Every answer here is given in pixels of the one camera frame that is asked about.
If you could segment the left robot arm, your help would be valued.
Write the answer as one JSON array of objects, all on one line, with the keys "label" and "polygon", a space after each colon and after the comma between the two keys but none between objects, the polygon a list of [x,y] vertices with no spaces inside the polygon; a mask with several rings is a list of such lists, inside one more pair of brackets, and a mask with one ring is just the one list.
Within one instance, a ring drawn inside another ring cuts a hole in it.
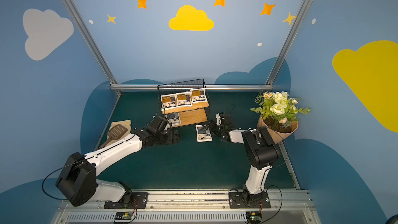
[{"label": "left robot arm", "polygon": [[171,123],[155,116],[145,128],[134,129],[124,138],[96,151],[70,155],[56,181],[56,187],[72,206],[89,201],[105,201],[105,208],[121,209],[135,206],[132,190],[123,182],[109,182],[97,177],[108,167],[140,150],[177,144],[180,135]]}]

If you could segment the grey coffee bag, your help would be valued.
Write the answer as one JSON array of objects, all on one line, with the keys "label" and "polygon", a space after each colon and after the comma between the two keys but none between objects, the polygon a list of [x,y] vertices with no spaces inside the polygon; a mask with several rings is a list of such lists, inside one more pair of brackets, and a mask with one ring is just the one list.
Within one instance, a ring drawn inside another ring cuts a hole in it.
[{"label": "grey coffee bag", "polygon": [[197,142],[211,142],[212,141],[212,136],[211,132],[204,128],[202,125],[196,125],[195,126],[196,131],[197,131]]},{"label": "grey coffee bag", "polygon": [[181,125],[181,119],[179,117],[179,112],[166,114],[166,119],[170,123],[171,127],[176,127]]}]

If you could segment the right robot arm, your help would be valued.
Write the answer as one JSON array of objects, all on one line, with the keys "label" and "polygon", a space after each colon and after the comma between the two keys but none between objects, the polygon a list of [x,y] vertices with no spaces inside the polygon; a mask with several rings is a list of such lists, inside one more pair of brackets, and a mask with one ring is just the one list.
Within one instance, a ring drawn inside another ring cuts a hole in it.
[{"label": "right robot arm", "polygon": [[262,200],[266,178],[281,157],[267,127],[243,130],[235,128],[228,114],[219,113],[202,127],[226,142],[243,144],[250,163],[250,171],[242,192],[243,201],[249,205]]}]

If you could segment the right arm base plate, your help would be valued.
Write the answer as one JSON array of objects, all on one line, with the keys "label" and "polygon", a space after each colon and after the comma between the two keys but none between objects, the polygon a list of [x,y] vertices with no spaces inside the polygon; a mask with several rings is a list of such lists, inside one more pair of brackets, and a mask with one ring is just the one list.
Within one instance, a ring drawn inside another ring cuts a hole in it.
[{"label": "right arm base plate", "polygon": [[250,195],[246,191],[231,190],[228,193],[230,208],[271,208],[268,194]]}]

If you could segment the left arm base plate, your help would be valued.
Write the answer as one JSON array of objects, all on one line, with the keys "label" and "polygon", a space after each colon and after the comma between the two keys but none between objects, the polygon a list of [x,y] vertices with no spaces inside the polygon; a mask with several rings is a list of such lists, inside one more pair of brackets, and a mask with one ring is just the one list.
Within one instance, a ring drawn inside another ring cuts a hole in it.
[{"label": "left arm base plate", "polygon": [[148,192],[127,192],[118,202],[106,201],[104,209],[145,209]]}]

